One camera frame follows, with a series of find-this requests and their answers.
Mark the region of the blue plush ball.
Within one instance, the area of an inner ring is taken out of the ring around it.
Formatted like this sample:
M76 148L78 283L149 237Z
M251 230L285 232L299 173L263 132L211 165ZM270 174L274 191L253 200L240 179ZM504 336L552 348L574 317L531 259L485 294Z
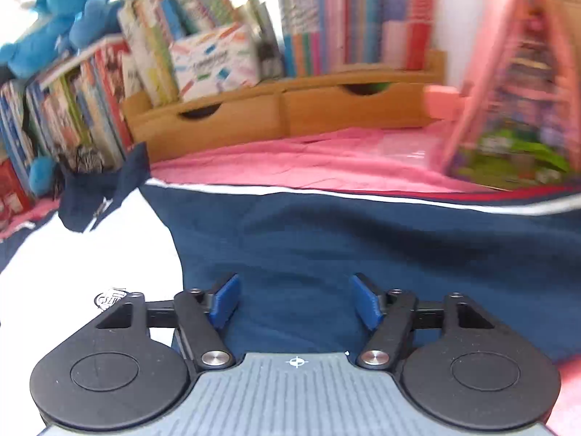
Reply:
M36 198L51 195L56 182L57 163L53 158L35 158L29 169L29 189Z

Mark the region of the pink toy house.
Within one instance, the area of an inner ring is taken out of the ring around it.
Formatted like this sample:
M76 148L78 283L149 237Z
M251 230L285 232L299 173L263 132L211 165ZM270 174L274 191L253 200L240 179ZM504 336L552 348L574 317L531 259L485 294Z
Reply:
M462 87L423 97L445 127L440 173L500 190L579 179L579 69L558 0L491 0Z

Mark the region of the wooden drawer organiser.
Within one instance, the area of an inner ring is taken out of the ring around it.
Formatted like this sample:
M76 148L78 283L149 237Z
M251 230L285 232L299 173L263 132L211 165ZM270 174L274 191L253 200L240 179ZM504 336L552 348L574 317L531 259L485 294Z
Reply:
M239 144L348 128L407 129L429 124L423 89L441 84L446 54L429 50L422 71L358 66L330 75L282 79L152 107L146 93L123 101L135 143L151 161Z

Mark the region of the pink bunny print cloth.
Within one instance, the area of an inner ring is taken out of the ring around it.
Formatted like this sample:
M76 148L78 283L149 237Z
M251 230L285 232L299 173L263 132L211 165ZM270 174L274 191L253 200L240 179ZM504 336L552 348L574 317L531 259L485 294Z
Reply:
M405 196L502 192L453 180L432 170L428 157L437 143L438 133L431 128L412 132L352 129L221 148L173 161L149 162L149 166L152 178L171 184L266 186L357 194L402 193ZM47 209L15 218L8 231L2 234L1 244L20 230L51 217L59 209L68 175L93 174L102 173L72 172L58 166L57 190L52 204ZM578 187L580 190L580 182L577 179L508 192L546 187ZM361 346L352 351L340 351L356 353L363 347L366 336L362 324L361 328ZM566 358L550 358L560 368L562 384L549 427L559 435L576 435L580 431L580 352ZM26 384L20 384L1 367L2 433L36 435L43 427L29 394L29 379Z

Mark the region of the row of upright books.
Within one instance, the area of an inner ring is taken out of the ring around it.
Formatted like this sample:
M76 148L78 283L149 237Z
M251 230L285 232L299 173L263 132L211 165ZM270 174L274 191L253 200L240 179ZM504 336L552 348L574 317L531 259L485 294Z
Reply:
M16 211L52 168L115 171L347 127L426 125L434 0L32 0L40 25L1 48L1 158Z

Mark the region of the white colourful patterned box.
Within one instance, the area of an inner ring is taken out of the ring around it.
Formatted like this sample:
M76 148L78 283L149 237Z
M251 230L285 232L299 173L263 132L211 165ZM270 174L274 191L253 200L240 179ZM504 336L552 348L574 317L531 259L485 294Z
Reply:
M251 30L234 23L183 37L169 46L182 101L256 86L260 64Z

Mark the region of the navy white track jacket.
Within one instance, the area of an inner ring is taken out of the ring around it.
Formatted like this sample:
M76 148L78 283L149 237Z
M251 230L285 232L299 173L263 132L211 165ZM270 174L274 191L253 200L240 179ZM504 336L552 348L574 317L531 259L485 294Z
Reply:
M361 272L384 289L471 296L548 356L580 351L580 190L378 195L171 184L136 147L68 175L59 209L1 244L1 367L36 361L128 293L166 300L229 273L236 354L362 344Z

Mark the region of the blue plush toy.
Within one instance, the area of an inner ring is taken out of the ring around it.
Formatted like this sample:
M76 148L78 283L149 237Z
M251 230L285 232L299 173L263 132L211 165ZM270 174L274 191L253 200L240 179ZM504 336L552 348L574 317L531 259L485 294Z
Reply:
M62 53L84 50L104 36L121 32L121 0L34 0L29 8L40 26L15 43L1 46L1 65L17 79L29 79Z

